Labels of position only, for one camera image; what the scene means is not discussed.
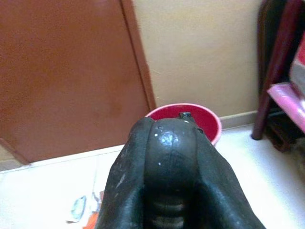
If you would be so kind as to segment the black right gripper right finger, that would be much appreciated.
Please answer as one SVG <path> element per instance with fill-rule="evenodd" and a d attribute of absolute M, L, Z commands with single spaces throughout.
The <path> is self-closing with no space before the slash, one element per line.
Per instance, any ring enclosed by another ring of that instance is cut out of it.
<path fill-rule="evenodd" d="M 193 117 L 195 143 L 192 148 L 192 229 L 263 229 L 240 183 L 226 159 L 220 155 Z"/>

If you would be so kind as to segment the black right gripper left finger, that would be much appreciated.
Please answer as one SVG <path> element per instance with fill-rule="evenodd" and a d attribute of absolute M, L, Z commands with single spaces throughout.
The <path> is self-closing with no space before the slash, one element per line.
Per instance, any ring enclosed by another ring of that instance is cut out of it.
<path fill-rule="evenodd" d="M 143 228 L 143 175 L 151 118 L 134 124 L 116 157 L 105 186 L 97 229 Z"/>

